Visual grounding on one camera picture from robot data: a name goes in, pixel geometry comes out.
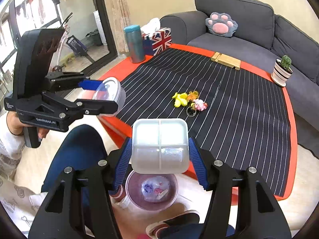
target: red table edge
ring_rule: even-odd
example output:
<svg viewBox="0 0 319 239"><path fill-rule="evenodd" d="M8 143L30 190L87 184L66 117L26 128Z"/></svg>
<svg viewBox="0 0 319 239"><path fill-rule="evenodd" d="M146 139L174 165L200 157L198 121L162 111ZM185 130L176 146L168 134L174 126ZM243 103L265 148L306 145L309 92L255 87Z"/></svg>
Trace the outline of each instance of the red table edge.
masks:
<svg viewBox="0 0 319 239"><path fill-rule="evenodd" d="M210 50L192 47L192 46L187 46L187 45L180 45L180 44L172 44L170 47L175 48L175 49L188 51L188 52L197 53L197 54L200 54L203 56L208 56L208 57L212 57L215 53L215 52L210 51ZM119 81L123 81L128 75L130 75L132 72L134 72L138 68L138 66L147 62L151 58L152 58L152 56L146 56L146 59L143 62L138 63L138 64L133 64L133 63L131 63L130 58L126 58L125 60L123 60L122 62L117 64L115 67L110 69L107 73L105 73L100 78L100 80L104 80L108 77L115 77ZM253 66L249 63L243 62L243 61L241 62L240 67L273 82L270 74L267 73L266 71L258 68L258 67L255 67L255 66ZM290 154L290 163L289 163L288 178L287 178L285 193L282 197L275 196L275 198L277 200L287 199L290 196L290 194L292 192L294 180L295 180L296 167L297 167L297 145L298 144L297 144L296 122L295 122L290 98L289 98L287 89L285 87L283 87L283 93L284 93L284 97L285 97L285 101L286 101L288 118L289 118L289 122L290 122L291 154ZM132 127L127 125L126 123L122 122L118 118L99 116L98 119L100 120L101 124L106 129L107 133L110 135L112 140L115 142L115 144L119 148L122 146L126 136L132 137ZM191 178L197 179L192 163L190 163L189 168L185 172L185 174ZM232 193L233 193L233 195L238 195L238 188L233 188Z"/></svg>

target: striped flower pot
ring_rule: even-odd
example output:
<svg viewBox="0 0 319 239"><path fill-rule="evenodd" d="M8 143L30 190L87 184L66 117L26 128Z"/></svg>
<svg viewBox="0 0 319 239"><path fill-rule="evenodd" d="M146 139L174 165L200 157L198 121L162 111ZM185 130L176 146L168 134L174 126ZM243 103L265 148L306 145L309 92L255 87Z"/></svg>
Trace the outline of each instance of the striped flower pot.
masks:
<svg viewBox="0 0 319 239"><path fill-rule="evenodd" d="M292 75L292 70L291 72L287 72L284 68L282 68L278 63L280 63L280 59L276 59L274 70L272 72L272 79L274 82L282 87L286 86L286 81L289 79L289 77Z"/></svg>

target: paw-shaped pillow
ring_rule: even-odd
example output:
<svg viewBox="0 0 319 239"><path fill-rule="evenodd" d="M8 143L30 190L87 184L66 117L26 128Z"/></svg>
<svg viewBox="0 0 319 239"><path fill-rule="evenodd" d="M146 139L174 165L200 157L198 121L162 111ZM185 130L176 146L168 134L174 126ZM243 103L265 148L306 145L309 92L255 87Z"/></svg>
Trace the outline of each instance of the paw-shaped pillow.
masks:
<svg viewBox="0 0 319 239"><path fill-rule="evenodd" d="M216 12L206 19L206 26L211 34L223 37L231 37L238 28L229 14Z"/></svg>

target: potted plant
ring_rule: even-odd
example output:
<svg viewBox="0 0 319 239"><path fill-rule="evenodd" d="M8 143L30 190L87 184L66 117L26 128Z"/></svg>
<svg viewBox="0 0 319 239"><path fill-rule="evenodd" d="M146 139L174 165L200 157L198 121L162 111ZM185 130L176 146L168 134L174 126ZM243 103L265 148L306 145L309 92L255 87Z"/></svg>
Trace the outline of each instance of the potted plant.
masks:
<svg viewBox="0 0 319 239"><path fill-rule="evenodd" d="M283 55L281 60L276 59L274 70L272 72L272 79L274 82L282 87L286 86L286 81L292 75L291 59L287 55Z"/></svg>

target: blue bottle lid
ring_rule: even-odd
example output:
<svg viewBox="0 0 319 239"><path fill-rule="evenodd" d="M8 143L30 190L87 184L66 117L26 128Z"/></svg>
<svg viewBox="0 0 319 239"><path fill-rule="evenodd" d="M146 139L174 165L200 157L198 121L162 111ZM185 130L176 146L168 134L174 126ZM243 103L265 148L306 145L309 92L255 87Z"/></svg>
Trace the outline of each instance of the blue bottle lid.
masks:
<svg viewBox="0 0 319 239"><path fill-rule="evenodd" d="M130 25L124 28L124 32L128 33L128 32L133 32L133 31L137 31L140 30L140 26L139 25Z"/></svg>

